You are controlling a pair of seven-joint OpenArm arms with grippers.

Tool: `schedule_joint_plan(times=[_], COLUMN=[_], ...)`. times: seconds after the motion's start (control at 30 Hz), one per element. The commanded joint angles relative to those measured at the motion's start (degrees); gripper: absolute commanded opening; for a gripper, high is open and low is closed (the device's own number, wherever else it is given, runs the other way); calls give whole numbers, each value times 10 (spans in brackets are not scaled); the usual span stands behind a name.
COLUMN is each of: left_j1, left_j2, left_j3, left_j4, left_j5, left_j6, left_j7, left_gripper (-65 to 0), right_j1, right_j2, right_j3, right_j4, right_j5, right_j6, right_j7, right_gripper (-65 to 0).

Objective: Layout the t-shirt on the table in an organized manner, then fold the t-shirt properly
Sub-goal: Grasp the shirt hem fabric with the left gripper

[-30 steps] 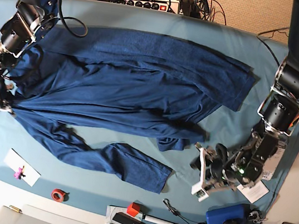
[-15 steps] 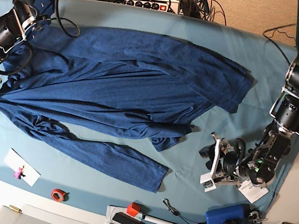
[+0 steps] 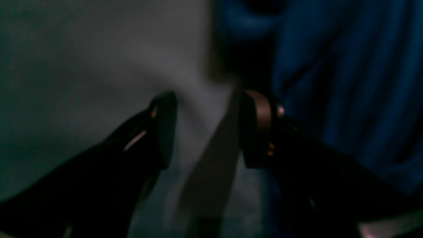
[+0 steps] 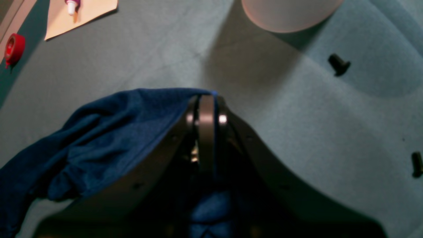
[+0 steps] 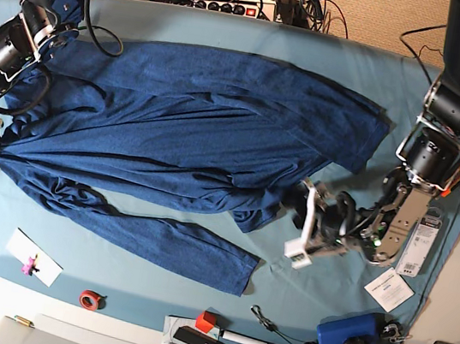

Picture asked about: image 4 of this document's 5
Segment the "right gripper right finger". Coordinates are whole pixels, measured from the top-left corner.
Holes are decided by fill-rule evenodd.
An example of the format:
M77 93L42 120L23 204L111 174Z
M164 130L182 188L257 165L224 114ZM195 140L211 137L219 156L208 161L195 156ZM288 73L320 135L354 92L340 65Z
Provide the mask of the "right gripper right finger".
M215 99L215 171L228 181L237 234L248 238L385 238L382 226L320 193Z

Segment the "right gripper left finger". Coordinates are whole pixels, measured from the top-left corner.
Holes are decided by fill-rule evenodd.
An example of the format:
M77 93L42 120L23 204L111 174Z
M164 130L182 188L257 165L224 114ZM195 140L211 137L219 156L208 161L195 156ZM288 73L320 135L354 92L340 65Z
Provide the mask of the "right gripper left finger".
M189 195L213 178L213 95L194 96L182 117L133 170L44 219L35 238L184 238Z

